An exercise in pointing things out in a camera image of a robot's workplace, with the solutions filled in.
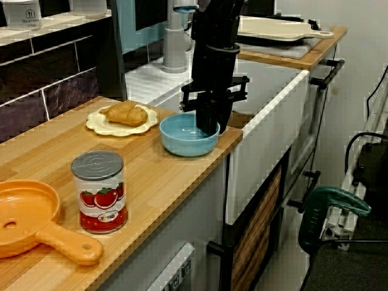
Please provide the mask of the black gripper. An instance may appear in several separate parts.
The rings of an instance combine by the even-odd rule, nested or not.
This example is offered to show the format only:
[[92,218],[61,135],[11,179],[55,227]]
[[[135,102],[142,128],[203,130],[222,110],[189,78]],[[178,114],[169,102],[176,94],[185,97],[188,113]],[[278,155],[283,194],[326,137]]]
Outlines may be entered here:
[[180,110],[196,110],[196,126],[208,135],[227,127],[233,103],[247,99],[247,76],[234,77],[240,47],[216,48],[197,43],[192,62],[192,82],[182,87]]

